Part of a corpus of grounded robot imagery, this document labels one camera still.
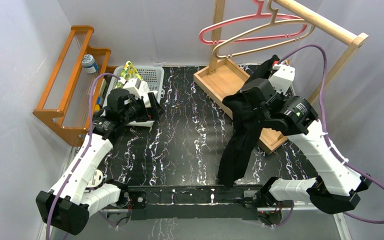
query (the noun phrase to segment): wooden hanger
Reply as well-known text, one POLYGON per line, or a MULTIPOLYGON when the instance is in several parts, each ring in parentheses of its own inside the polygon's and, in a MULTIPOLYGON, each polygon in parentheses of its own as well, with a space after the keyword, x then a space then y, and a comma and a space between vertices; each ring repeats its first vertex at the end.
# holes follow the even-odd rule
MULTIPOLYGON (((227 25, 231 25, 234 23, 239 23, 247 20, 253 20, 253 19, 269 19, 272 18, 273 15, 271 13, 262 13, 263 11, 263 6, 264 6, 264 1, 260 0, 252 0, 254 4, 258 6, 257 12, 255 14, 251 15, 245 15, 245 16, 240 16, 240 17, 235 17, 229 20, 221 21, 216 24, 213 24, 211 26, 208 26, 204 29, 201 30, 199 33, 199 40, 201 43, 206 44, 206 45, 215 45, 215 44, 220 44, 225 42, 226 40, 206 40, 204 39, 204 35, 212 30, 225 27, 227 25)), ((279 13, 275 16, 277 19, 289 19, 289 20, 295 20, 295 19, 302 19, 299 16, 294 16, 294 15, 288 15, 288 14, 282 14, 279 13)), ((275 39, 284 39, 284 38, 293 38, 296 36, 299 36, 302 34, 306 29, 307 29, 307 24, 303 24, 302 28, 295 33, 290 33, 290 34, 279 34, 279 35, 272 35, 272 36, 258 36, 258 37, 247 37, 247 38, 242 38, 235 40, 234 43, 249 43, 249 42, 257 42, 257 41, 265 41, 265 40, 275 40, 275 39)))
POLYGON ((236 35, 236 36, 230 38, 227 41, 224 41, 224 42, 218 44, 212 50, 212 55, 216 59, 230 59, 232 57, 237 57, 237 56, 241 56, 241 55, 245 55, 245 54, 255 53, 255 52, 258 52, 258 51, 263 51, 263 50, 279 47, 279 46, 282 46, 282 45, 285 45, 285 44, 289 44, 289 43, 293 43, 293 42, 296 42, 296 41, 299 41, 301 39, 304 39, 304 38, 308 37, 314 31, 314 29, 316 28, 316 26, 312 25, 310 30, 306 34, 304 34, 302 36, 299 36, 299 37, 296 37, 294 39, 286 40, 286 41, 283 41, 283 42, 275 43, 275 44, 272 44, 272 45, 268 45, 268 46, 264 46, 264 47, 260 47, 260 48, 256 48, 256 49, 252 49, 252 50, 247 50, 247 51, 242 51, 242 52, 237 52, 237 53, 233 53, 233 54, 228 54, 228 55, 220 56, 219 55, 219 50, 223 46, 226 46, 226 45, 228 45, 230 43, 235 42, 238 39, 241 39, 241 38, 243 38, 245 36, 248 36, 248 35, 253 34, 255 32, 261 31, 263 29, 268 29, 268 28, 282 26, 282 25, 290 25, 290 24, 307 24, 307 25, 310 24, 309 22, 305 21, 304 19, 287 19, 287 20, 276 21, 276 16, 278 15, 279 9, 278 8, 272 8, 272 2, 273 2, 273 0, 268 0, 267 1, 267 7, 266 7, 267 8, 267 12, 271 13, 271 20, 270 20, 269 23, 261 25, 261 26, 258 26, 258 27, 255 27, 255 28, 250 29, 248 31, 245 31, 245 32, 243 32, 243 33, 241 33, 239 35, 236 35))

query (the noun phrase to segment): basket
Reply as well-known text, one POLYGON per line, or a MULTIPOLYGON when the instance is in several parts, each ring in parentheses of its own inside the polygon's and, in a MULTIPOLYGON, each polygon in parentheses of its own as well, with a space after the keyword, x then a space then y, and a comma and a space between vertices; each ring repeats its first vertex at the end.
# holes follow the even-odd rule
MULTIPOLYGON (((137 73, 142 77, 142 80, 148 83, 149 90, 158 91, 156 100, 160 103, 161 95, 163 91, 163 80, 164 80, 164 69, 160 66, 134 66, 137 69, 137 73)), ((114 74, 120 76, 122 73, 123 66, 119 66, 114 70, 114 74)), ((111 81, 108 85, 108 93, 116 87, 117 79, 115 77, 111 78, 111 81)), ((103 106, 107 105, 107 98, 103 102, 103 106)), ((139 127, 152 127, 154 121, 146 122, 136 122, 133 121, 128 124, 128 126, 139 126, 139 127)))

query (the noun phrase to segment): orange wooden shelf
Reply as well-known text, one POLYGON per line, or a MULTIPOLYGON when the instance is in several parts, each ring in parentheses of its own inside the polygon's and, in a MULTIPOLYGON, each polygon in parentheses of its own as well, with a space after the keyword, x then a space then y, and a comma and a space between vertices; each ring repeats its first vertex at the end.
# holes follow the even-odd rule
MULTIPOLYGON (((70 146, 83 144, 81 135, 88 132, 88 92, 92 80, 105 73, 110 60, 109 48, 89 46, 94 28, 88 25, 72 26, 55 67, 43 90, 33 114, 70 146), (91 54, 99 71, 82 72, 82 59, 91 54)), ((95 88, 92 102, 96 103, 103 77, 95 88)))

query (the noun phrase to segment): wooden rack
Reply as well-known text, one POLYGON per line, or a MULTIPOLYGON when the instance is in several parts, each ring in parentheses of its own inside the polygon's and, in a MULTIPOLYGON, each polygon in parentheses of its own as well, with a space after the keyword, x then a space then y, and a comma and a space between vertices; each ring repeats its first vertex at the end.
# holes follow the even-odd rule
MULTIPOLYGON (((55 67, 43 90, 33 114, 73 147, 83 144, 80 137, 88 132, 88 94, 92 80, 105 73, 110 59, 109 48, 89 46, 94 28, 88 25, 72 26, 55 67), (91 54, 99 71, 82 71, 82 59, 91 54)), ((97 82, 92 102, 96 103, 103 78, 97 82)))
MULTIPOLYGON (((215 0, 213 24, 217 24, 223 20, 225 1, 226 0, 215 0)), ((365 33, 357 36, 294 0, 274 0, 274 2, 348 46, 332 69, 327 73, 325 87, 338 75, 369 37, 365 33)), ((221 28, 213 30, 211 40, 219 41, 221 34, 221 28)), ((209 65, 196 72, 193 75, 193 79, 198 86, 232 118, 232 111, 222 104, 222 100, 226 96, 237 93, 250 76, 231 59, 217 60, 214 56, 217 55, 214 53, 217 51, 215 47, 216 45, 212 45, 209 65)), ((321 85, 314 90, 308 99, 310 103, 313 103, 318 97, 320 88, 321 85)), ((287 137, 283 136, 280 132, 264 128, 259 137, 258 145, 266 153, 270 154, 286 140, 287 137)))

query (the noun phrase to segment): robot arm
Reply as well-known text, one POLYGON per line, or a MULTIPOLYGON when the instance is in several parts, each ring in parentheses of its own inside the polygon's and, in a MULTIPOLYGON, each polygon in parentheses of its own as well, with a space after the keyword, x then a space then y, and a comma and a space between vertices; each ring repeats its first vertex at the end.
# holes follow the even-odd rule
POLYGON ((86 194, 85 189, 127 124, 159 119, 162 108, 158 105, 155 94, 148 92, 146 99, 150 107, 145 106, 143 96, 138 97, 129 90, 117 88, 109 93, 107 106, 93 119, 92 136, 85 136, 79 153, 51 189, 48 192, 40 191, 37 195, 36 204, 44 223, 48 220, 51 205, 59 191, 61 194, 52 213, 51 225, 73 235, 79 234, 89 217, 99 210, 113 203, 121 206, 128 203, 129 196, 125 195, 128 192, 127 186, 113 180, 86 194), (90 138, 89 148, 85 152, 90 138))
POLYGON ((357 192, 366 190, 370 182, 331 153, 323 138, 318 114, 306 99, 293 96, 284 100, 295 69, 275 64, 273 70, 275 72, 269 79, 247 82, 240 92, 263 127, 287 136, 304 153, 319 176, 304 180, 272 177, 261 188, 261 200, 269 206, 284 200, 311 202, 328 214, 353 210, 360 201, 357 192))

